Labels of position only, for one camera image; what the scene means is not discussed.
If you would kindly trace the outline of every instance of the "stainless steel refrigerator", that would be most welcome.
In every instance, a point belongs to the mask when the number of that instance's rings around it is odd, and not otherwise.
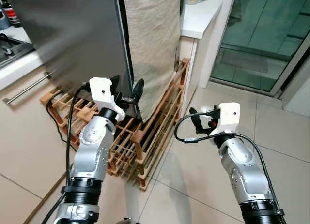
[[[94,76],[119,75],[117,91],[133,95],[124,0],[9,2],[63,92],[73,93]]]

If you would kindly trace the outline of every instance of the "black cable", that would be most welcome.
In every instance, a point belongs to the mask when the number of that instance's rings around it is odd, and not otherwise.
[[[185,115],[183,118],[181,118],[181,119],[179,120],[179,122],[178,122],[178,123],[176,124],[176,126],[175,126],[175,129],[174,129],[174,136],[175,136],[175,138],[176,138],[177,140],[181,141],[181,142],[184,142],[184,143],[191,143],[191,142],[193,142],[192,139],[190,139],[189,141],[186,141],[186,139],[181,139],[181,138],[179,138],[179,137],[177,136],[177,131],[178,131],[178,128],[179,128],[180,124],[181,124],[184,120],[186,120],[186,119],[188,119],[188,118],[190,118],[190,117],[192,117],[192,116],[209,116],[209,115],[210,115],[210,113],[194,113],[194,114]],[[273,186],[272,186],[272,182],[271,182],[270,176],[269,176],[268,171],[267,171],[267,167],[266,167],[265,161],[264,161],[264,159],[263,159],[263,155],[262,155],[261,151],[259,150],[258,146],[256,145],[256,143],[255,143],[252,139],[250,139],[249,137],[247,137],[247,136],[245,136],[245,135],[243,135],[243,134],[238,134],[238,133],[219,133],[219,134],[209,135],[209,136],[202,137],[202,138],[197,138],[197,139],[195,139],[194,142],[200,142],[200,141],[203,141],[203,140],[207,140],[207,139],[215,138],[215,137],[219,137],[219,136],[224,136],[224,135],[226,135],[226,136],[227,136],[227,135],[232,135],[232,136],[241,137],[241,138],[247,140],[250,144],[253,145],[253,147],[254,147],[255,150],[257,151],[257,154],[258,154],[258,156],[259,156],[259,158],[260,158],[260,160],[261,160],[262,167],[263,167],[263,172],[264,172],[264,174],[265,174],[265,176],[266,176],[266,178],[267,178],[268,185],[269,185],[269,188],[270,188],[270,192],[271,192],[271,194],[272,194],[272,196],[273,196],[273,199],[274,199],[274,201],[275,201],[275,203],[276,203],[276,207],[277,207],[277,209],[280,209],[279,203],[278,203],[278,200],[277,200],[275,191],[274,191],[274,188],[273,188]]]
[[[67,144],[66,144],[66,186],[68,186],[70,182],[70,154],[69,153],[70,153],[71,122],[72,122],[74,104],[76,103],[78,94],[86,88],[87,88],[86,85],[82,85],[81,87],[78,88],[78,90],[73,96],[73,99],[70,105],[70,111],[69,111],[69,117],[68,117],[68,123],[67,123],[68,130],[67,130]]]
[[[61,140],[66,142],[66,186],[68,186],[69,182],[70,182],[70,155],[69,155],[69,153],[70,153],[70,146],[72,146],[70,144],[70,137],[71,137],[70,133],[71,133],[71,121],[72,121],[72,115],[73,115],[73,108],[74,108],[74,104],[76,103],[76,99],[78,97],[78,94],[81,92],[81,90],[86,89],[86,88],[87,88],[86,85],[82,85],[80,88],[78,88],[78,90],[76,91],[76,93],[73,96],[72,103],[70,105],[70,111],[69,111],[69,117],[68,117],[68,123],[67,123],[67,125],[68,125],[67,141],[65,141],[62,138],[62,134],[61,134],[61,132],[59,130],[58,124],[57,124],[55,118],[52,116],[52,114],[50,114],[50,112],[48,110],[49,103],[51,103],[52,99],[55,98],[57,95],[59,95],[59,93],[53,95],[53,97],[51,97],[49,99],[49,101],[48,101],[48,103],[46,105],[46,110],[47,110],[48,114],[52,117],[52,119],[56,123],[58,133],[61,136]],[[66,192],[63,192],[63,194],[59,197],[59,199],[56,201],[56,203],[53,205],[53,207],[47,213],[46,217],[43,219],[41,224],[46,224],[47,223],[48,219],[51,217],[51,215],[56,210],[56,208],[59,206],[59,204],[62,202],[62,200],[65,198],[65,196],[66,196]]]
[[[50,209],[50,211],[47,213],[47,215],[45,216],[45,218],[43,219],[43,221],[41,222],[41,224],[46,224],[48,219],[52,216],[53,212],[55,211],[55,209],[58,207],[58,205],[62,202],[62,200],[65,197],[65,192],[58,198],[58,200],[56,201],[56,203],[53,205],[53,207]]]
[[[54,94],[54,95],[49,99],[49,101],[48,101],[47,104],[46,104],[46,111],[47,111],[47,113],[50,115],[50,117],[53,119],[53,121],[55,122],[57,131],[58,131],[59,136],[60,136],[60,139],[62,140],[62,142],[67,143],[67,141],[64,140],[63,137],[62,137],[62,133],[60,132],[60,129],[59,129],[59,126],[58,126],[58,124],[57,124],[56,119],[54,118],[54,116],[51,114],[51,112],[50,112],[49,109],[48,109],[48,108],[51,107],[51,105],[52,105],[52,100],[53,100],[56,96],[58,96],[59,94],[61,94],[61,92],[58,92],[58,93]],[[70,146],[71,146],[71,148],[72,148],[75,152],[77,151],[72,145],[70,145]]]

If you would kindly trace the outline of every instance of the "beige floor tile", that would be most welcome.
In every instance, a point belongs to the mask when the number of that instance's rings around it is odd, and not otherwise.
[[[175,140],[157,180],[242,220],[218,149],[210,141],[184,144]]]
[[[282,101],[273,97],[257,94],[257,103],[269,105],[274,108],[282,109]]]
[[[65,180],[56,188],[52,195],[47,199],[47,201],[41,206],[35,216],[30,220],[29,224],[39,224],[43,221],[49,210],[53,207],[55,202],[61,196],[61,189],[65,185]],[[56,217],[57,210],[52,214],[46,224],[53,224]]]
[[[310,162],[310,119],[257,104],[255,141],[264,147]]]
[[[172,134],[171,139],[169,140],[169,143],[168,143],[168,145],[167,145],[167,148],[166,148],[166,150],[165,150],[163,156],[161,157],[161,159],[160,159],[160,161],[159,161],[159,163],[158,163],[158,165],[157,165],[157,167],[156,167],[156,169],[155,169],[155,172],[154,172],[154,174],[152,175],[152,178],[157,179],[157,177],[158,177],[158,175],[159,175],[159,173],[160,173],[160,169],[162,168],[162,166],[163,166],[163,164],[164,164],[164,161],[165,161],[165,159],[166,159],[166,157],[167,157],[168,152],[170,151],[170,148],[171,148],[171,146],[172,146],[174,140],[175,140],[175,138],[174,138],[174,135]]]
[[[154,180],[149,184],[146,192],[142,192],[139,186],[127,183],[123,178],[106,175],[99,199],[100,214],[98,224],[115,224],[123,217],[137,220],[143,210],[147,197],[152,190]],[[40,209],[30,224],[40,223],[49,209],[60,196],[60,185],[46,204]],[[53,224],[55,213],[47,224]]]
[[[286,222],[309,224],[310,164],[266,148],[260,150]]]
[[[142,224],[239,224],[240,221],[156,182]]]
[[[21,224],[41,201],[3,176],[0,176],[1,223]]]
[[[192,102],[189,107],[195,108],[198,112],[207,111],[213,109],[214,105],[226,102],[238,102],[241,105],[240,108],[240,123],[237,127],[237,132],[245,134],[251,138],[254,137],[255,126],[255,114],[256,114],[256,101],[251,99],[242,98],[238,96],[227,95],[210,89],[197,88]],[[202,124],[207,128],[208,119],[202,117]],[[182,126],[187,126],[184,130],[191,131],[193,128],[190,121],[187,120]]]
[[[207,89],[227,95],[236,96],[242,99],[247,99],[253,102],[255,102],[257,99],[257,94],[254,92],[237,89],[231,86],[222,85],[211,81],[208,82]]]

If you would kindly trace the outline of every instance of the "glass door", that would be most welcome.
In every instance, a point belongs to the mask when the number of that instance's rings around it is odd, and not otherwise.
[[[310,45],[310,0],[235,0],[211,80],[275,95]]]

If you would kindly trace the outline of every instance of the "bottle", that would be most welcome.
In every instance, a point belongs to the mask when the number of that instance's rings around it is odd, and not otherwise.
[[[15,27],[21,27],[21,23],[16,16],[15,11],[11,7],[10,3],[8,0],[2,0],[2,9],[4,10],[6,16],[8,17],[10,23],[15,26]]]

